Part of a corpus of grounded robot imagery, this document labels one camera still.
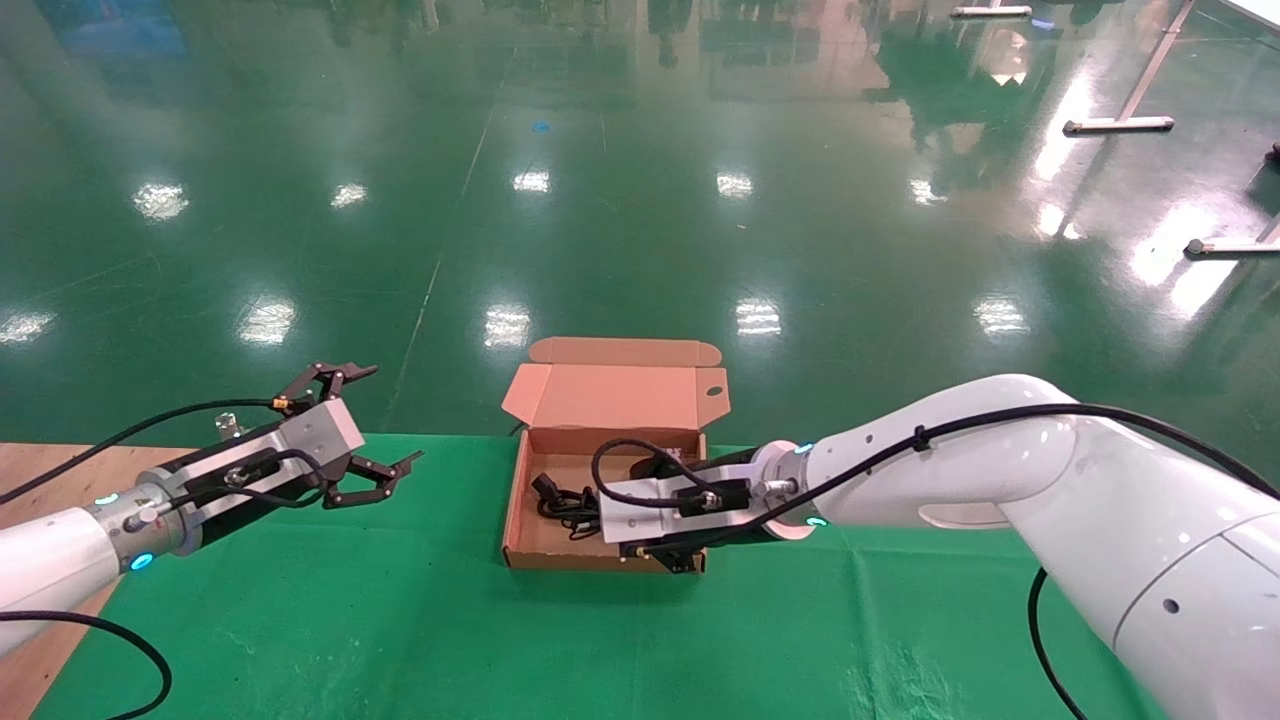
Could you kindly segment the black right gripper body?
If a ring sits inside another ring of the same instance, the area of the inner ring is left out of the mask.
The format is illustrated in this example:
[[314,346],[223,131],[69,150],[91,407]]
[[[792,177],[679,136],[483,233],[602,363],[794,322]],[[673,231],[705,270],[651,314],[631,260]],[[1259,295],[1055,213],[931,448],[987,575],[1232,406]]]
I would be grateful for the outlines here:
[[664,550],[712,550],[786,542],[787,518],[750,524],[794,497],[794,480],[769,477],[768,466],[788,448],[748,448],[687,464],[694,477],[625,482],[625,495],[664,501],[664,507],[625,505],[625,542],[662,543]]

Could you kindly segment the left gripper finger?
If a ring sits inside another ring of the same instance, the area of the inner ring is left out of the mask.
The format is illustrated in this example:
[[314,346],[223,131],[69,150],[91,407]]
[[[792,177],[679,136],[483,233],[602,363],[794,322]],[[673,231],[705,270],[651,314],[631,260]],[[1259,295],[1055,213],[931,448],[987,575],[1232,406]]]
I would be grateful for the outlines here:
[[315,363],[306,366],[284,389],[271,398],[279,414],[301,414],[329,400],[342,397],[343,388],[379,372],[379,365],[360,366]]
[[[413,462],[424,455],[415,450],[399,461],[385,465],[357,454],[342,456],[333,469],[325,466],[321,473],[321,507],[325,510],[353,509],[380,503],[393,496],[397,484],[412,473]],[[342,480],[355,475],[371,486],[360,491],[344,491]]]

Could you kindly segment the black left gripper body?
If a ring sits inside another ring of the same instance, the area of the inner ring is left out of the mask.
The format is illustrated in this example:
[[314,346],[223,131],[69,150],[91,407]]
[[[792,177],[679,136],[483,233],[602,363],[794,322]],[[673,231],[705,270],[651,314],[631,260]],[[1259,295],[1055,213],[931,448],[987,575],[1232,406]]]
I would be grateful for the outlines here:
[[184,530],[233,533],[280,509],[320,503],[349,469],[353,454],[266,448],[216,460],[230,446],[184,455]]

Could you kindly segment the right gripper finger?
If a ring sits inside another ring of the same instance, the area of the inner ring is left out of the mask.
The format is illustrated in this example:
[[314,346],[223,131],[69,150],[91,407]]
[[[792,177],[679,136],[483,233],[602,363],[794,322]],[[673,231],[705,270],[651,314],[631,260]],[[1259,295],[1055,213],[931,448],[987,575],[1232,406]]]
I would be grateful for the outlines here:
[[664,550],[662,543],[620,543],[620,562],[628,571],[701,575],[707,570],[705,550]]
[[646,456],[634,462],[630,468],[630,479],[667,479],[694,477],[694,470],[686,466],[678,452],[669,452],[662,447],[645,447]]

